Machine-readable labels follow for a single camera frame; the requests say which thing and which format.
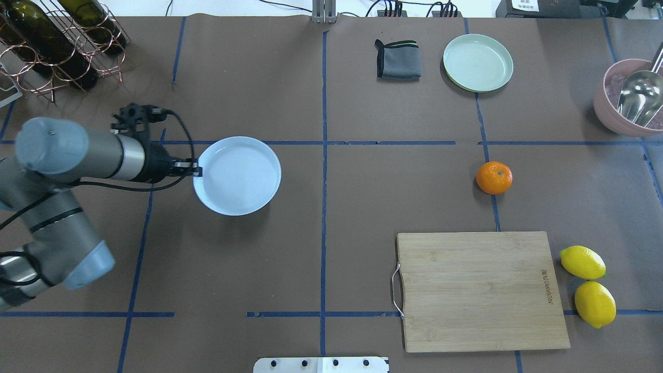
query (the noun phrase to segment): spoon handle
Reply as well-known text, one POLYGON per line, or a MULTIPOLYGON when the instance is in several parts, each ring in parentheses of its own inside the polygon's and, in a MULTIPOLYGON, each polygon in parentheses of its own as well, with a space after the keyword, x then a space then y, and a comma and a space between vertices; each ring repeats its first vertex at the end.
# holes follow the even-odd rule
POLYGON ((663 63, 663 42, 661 43, 661 45, 658 47, 658 50, 656 51, 654 61, 652 62, 651 71, 658 73, 658 69, 661 67, 662 63, 663 63))

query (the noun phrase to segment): wooden cutting board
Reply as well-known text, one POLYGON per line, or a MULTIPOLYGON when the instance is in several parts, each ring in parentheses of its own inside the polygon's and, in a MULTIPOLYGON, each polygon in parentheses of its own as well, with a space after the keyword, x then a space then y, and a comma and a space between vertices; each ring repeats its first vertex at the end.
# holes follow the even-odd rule
POLYGON ((570 348, 545 232, 399 233, 405 351, 570 348))

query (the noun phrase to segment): tangerine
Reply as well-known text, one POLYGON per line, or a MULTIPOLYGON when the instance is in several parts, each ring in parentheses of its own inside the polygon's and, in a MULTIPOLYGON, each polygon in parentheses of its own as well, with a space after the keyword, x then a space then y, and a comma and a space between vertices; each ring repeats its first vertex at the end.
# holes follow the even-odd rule
POLYGON ((477 185, 488 194, 500 194, 511 188, 513 174, 504 163, 486 162, 477 172, 477 185))

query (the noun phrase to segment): metal spoon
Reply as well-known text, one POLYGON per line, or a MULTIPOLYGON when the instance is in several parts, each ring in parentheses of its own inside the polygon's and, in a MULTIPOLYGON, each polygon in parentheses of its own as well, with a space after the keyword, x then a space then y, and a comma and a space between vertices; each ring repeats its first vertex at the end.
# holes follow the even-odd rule
POLYGON ((663 62, 663 42, 650 70, 636 71, 622 85, 617 110, 631 122, 647 127, 663 106, 663 76, 656 72, 663 62))

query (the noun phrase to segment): plate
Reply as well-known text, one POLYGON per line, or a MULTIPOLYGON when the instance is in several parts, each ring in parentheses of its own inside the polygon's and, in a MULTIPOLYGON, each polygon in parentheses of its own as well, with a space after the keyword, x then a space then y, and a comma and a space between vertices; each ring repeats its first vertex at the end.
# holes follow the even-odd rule
POLYGON ((202 177, 194 190, 214 212, 239 216, 258 211, 276 194, 281 164, 276 153, 258 139, 245 136, 219 140, 200 155, 202 177))
POLYGON ((453 39, 444 49, 444 70, 460 88, 490 92, 504 86, 513 74, 513 59, 497 40, 480 34, 453 39))

